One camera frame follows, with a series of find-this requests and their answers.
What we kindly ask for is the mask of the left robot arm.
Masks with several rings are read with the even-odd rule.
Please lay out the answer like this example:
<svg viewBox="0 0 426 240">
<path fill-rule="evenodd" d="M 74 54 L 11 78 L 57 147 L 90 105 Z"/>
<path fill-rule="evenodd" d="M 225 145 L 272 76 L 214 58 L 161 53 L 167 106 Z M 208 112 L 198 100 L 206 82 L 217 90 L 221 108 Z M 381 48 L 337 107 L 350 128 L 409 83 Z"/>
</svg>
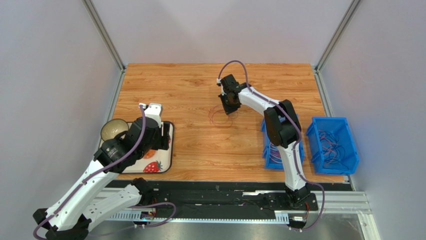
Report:
<svg viewBox="0 0 426 240">
<path fill-rule="evenodd" d="M 150 206 L 154 202 L 154 189 L 142 177 L 103 200 L 93 200 L 148 151 L 169 150 L 173 132 L 170 121 L 157 123 L 150 117 L 140 117 L 128 130 L 106 140 L 74 186 L 51 207 L 33 213 L 37 223 L 33 236 L 42 239 L 38 231 L 43 228 L 45 240 L 84 240 L 112 215 L 134 206 Z"/>
</svg>

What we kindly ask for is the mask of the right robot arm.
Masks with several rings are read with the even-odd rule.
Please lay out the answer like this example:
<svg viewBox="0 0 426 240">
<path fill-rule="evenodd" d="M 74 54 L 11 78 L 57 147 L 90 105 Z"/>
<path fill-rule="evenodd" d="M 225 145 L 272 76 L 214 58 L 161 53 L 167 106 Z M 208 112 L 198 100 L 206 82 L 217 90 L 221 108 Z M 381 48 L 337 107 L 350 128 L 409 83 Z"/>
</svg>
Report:
<svg viewBox="0 0 426 240">
<path fill-rule="evenodd" d="M 279 152 L 285 174 L 285 192 L 290 208 L 304 205 L 310 195 L 300 156 L 301 126 L 289 100 L 278 101 L 255 90 L 248 83 L 238 83 L 233 75 L 217 79 L 219 98 L 227 115 L 242 105 L 263 115 L 267 137 Z"/>
</svg>

